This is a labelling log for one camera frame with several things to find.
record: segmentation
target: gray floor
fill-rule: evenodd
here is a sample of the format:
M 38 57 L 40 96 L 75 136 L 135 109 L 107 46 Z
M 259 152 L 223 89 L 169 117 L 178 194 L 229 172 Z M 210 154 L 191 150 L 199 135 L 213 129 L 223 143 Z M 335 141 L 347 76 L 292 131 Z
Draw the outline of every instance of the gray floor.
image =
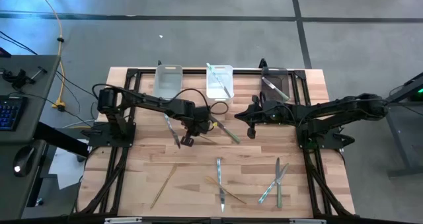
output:
M 102 15 L 294 16 L 292 0 L 49 0 L 58 12 Z M 299 0 L 304 17 L 423 17 L 422 0 Z M 49 13 L 43 0 L 0 0 L 0 10 Z M 305 23 L 313 69 L 323 69 L 331 99 L 363 92 L 387 96 L 423 68 L 423 24 Z M 55 20 L 0 19 L 0 30 L 39 54 L 57 52 Z M 304 68 L 295 22 L 64 20 L 67 77 L 86 89 L 104 82 L 111 66 L 206 62 Z M 12 54 L 27 54 L 8 42 Z M 49 95 L 56 100 L 59 81 Z M 90 119 L 93 101 L 73 89 Z M 77 111 L 65 91 L 68 110 Z M 47 104 L 42 120 L 77 122 Z M 362 217 L 423 222 L 423 176 L 388 179 L 402 168 L 386 120 L 346 126 L 356 143 L 345 156 L 354 206 Z

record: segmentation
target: wooden tabletop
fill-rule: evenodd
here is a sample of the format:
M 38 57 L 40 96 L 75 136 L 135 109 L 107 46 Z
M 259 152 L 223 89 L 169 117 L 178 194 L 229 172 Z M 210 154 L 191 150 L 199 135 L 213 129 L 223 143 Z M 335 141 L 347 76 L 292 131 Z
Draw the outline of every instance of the wooden tabletop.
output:
M 107 83 L 124 86 L 127 67 L 112 67 Z M 328 93 L 323 71 L 307 69 L 307 84 L 311 103 L 327 102 Z M 142 75 L 139 90 L 153 94 L 154 75 Z M 215 116 L 241 139 L 237 145 L 220 129 L 215 128 L 206 136 L 194 137 L 193 147 L 174 144 L 162 113 L 137 108 L 137 132 L 130 149 L 122 187 L 119 216 L 173 216 L 173 217 L 312 217 L 304 159 L 297 147 L 295 128 L 292 126 L 256 126 L 256 139 L 247 137 L 248 126 L 234 118 L 251 103 L 251 96 L 260 90 L 259 75 L 234 75 L 235 98 L 229 112 Z M 195 88 L 206 93 L 205 75 L 184 75 L 182 88 Z M 197 106 L 203 105 L 202 97 L 187 91 L 180 98 L 189 99 Z M 99 120 L 106 120 L 102 115 Z M 180 138 L 185 134 L 179 121 L 171 124 Z M 102 186 L 111 148 L 100 148 L 89 158 L 81 189 L 79 209 L 83 209 Z M 244 200 L 247 205 L 226 195 L 225 211 L 221 212 L 219 189 L 206 177 L 217 180 L 216 159 L 222 158 L 221 178 L 224 188 Z M 276 207 L 276 189 L 269 193 L 262 204 L 258 199 L 275 179 L 276 158 L 281 166 L 289 163 L 282 179 L 282 209 Z M 354 213 L 350 188 L 341 156 L 333 150 L 322 150 L 322 160 L 328 187 L 344 205 Z M 163 190 L 153 209 L 150 205 L 173 165 L 178 168 Z M 114 186 L 109 196 L 109 207 Z M 320 189 L 317 188 L 319 207 L 323 210 Z

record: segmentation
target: chopstick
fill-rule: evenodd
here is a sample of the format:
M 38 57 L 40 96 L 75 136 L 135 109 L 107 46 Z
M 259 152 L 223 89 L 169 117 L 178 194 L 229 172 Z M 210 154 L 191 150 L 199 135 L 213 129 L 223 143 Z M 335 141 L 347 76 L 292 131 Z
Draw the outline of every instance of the chopstick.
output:
M 178 164 L 174 164 L 173 165 L 173 168 L 172 168 L 171 172 L 169 173 L 169 175 L 167 176 L 165 183 L 161 186 L 159 192 L 157 193 L 156 197 L 154 198 L 154 201 L 151 204 L 150 209 L 154 207 L 154 204 L 156 204 L 157 200 L 160 197 L 161 192 L 165 189 L 165 186 L 166 186 L 167 182 L 169 181 L 169 179 L 171 179 L 171 176 L 176 171 L 177 166 L 178 166 Z
M 216 182 L 212 177 L 206 177 L 206 180 L 208 182 L 211 182 L 212 184 L 215 184 L 219 188 L 221 188 L 223 191 L 227 192 L 230 196 L 233 196 L 234 198 L 238 199 L 238 201 L 242 202 L 243 204 L 247 204 L 246 202 L 242 201 L 240 198 L 236 197 L 234 194 L 230 193 L 230 191 L 226 190 L 222 185 L 220 185 L 218 182 Z

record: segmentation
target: keyboard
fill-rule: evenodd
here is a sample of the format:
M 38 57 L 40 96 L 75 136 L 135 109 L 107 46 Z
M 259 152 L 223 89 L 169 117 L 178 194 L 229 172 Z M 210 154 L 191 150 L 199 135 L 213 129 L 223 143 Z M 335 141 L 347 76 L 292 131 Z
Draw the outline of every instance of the keyboard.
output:
M 0 96 L 0 131 L 15 131 L 28 98 Z

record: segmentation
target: plastic bin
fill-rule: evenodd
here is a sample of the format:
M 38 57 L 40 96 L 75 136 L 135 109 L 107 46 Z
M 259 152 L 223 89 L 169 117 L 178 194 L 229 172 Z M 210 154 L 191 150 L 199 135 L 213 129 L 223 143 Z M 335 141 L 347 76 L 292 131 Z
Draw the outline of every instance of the plastic bin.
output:
M 173 98 L 182 88 L 182 66 L 159 65 L 154 76 L 153 96 Z
M 214 73 L 219 77 L 220 81 L 225 85 L 230 96 L 227 96 L 227 93 L 223 87 L 219 84 L 215 76 L 209 69 L 206 73 L 206 97 L 209 105 L 212 105 L 216 102 L 224 102 L 226 104 L 231 104 L 233 100 L 233 77 L 232 72 L 233 68 L 230 65 L 211 65 Z M 226 107 L 224 104 L 216 105 L 213 108 L 214 112 L 224 112 Z

